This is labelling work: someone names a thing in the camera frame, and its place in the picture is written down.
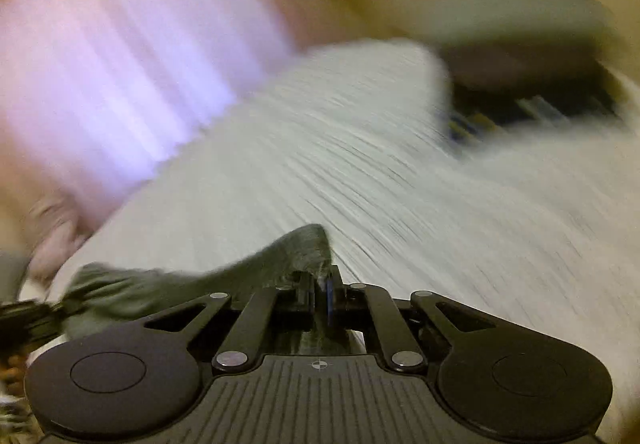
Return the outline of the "pink curtain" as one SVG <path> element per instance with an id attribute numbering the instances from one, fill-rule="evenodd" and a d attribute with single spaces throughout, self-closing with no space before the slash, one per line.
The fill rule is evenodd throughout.
<path id="1" fill-rule="evenodd" d="M 2 145 L 108 208 L 294 50 L 269 0 L 1 0 Z"/>

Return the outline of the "dark piano keyboard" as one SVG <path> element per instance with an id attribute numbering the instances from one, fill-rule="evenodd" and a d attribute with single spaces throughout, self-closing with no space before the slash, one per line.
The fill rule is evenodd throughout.
<path id="1" fill-rule="evenodd" d="M 442 0 L 427 40 L 451 82 L 449 138 L 471 145 L 521 123 L 615 117 L 597 0 Z"/>

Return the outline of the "dark grey garment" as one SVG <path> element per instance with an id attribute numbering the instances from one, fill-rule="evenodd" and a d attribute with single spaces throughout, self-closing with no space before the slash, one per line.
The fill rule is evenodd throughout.
<path id="1" fill-rule="evenodd" d="M 213 293 L 245 302 L 262 288 L 292 284 L 298 273 L 308 272 L 322 282 L 331 265 L 330 241 L 319 224 L 299 227 L 257 253 L 201 274 L 90 263 L 77 272 L 61 299 L 67 314 L 63 334 L 70 340 L 99 334 Z"/>

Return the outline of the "pink crumpled cloth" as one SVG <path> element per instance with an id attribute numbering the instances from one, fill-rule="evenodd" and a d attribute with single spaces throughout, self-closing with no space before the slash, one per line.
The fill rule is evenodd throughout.
<path id="1" fill-rule="evenodd" d="M 40 198 L 28 214 L 32 255 L 28 277 L 48 289 L 63 264 L 92 234 L 74 197 L 58 192 Z"/>

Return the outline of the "white striped bedspread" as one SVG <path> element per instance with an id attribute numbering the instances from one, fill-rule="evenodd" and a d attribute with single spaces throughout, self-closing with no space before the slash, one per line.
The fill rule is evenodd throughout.
<path id="1" fill-rule="evenodd" d="M 349 281 L 431 289 L 581 346 L 610 371 L 599 433 L 639 409 L 639 126 L 446 139 L 442 63 L 409 41 L 316 50 L 233 106 L 58 271 L 198 275 L 319 223 Z"/>

